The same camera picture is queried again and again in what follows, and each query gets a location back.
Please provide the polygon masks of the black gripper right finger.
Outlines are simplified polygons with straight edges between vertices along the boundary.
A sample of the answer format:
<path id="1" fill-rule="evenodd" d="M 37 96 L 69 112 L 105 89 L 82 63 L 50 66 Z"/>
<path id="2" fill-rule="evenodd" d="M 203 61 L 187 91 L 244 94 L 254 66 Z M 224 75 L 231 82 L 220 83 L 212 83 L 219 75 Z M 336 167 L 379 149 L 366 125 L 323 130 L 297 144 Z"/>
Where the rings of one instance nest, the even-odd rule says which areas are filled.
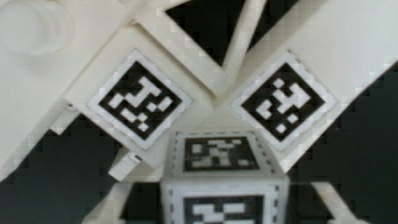
<path id="1" fill-rule="evenodd" d="M 291 184 L 290 224 L 371 224 L 354 215 L 329 182 Z"/>

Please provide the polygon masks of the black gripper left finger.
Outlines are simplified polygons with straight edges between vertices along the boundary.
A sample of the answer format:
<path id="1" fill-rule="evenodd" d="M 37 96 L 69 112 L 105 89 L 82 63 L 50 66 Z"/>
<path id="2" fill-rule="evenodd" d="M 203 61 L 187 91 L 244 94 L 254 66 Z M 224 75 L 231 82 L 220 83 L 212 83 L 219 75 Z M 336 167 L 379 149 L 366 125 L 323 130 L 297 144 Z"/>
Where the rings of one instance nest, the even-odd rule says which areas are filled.
<path id="1" fill-rule="evenodd" d="M 117 183 L 82 224 L 162 224 L 160 185 Z"/>

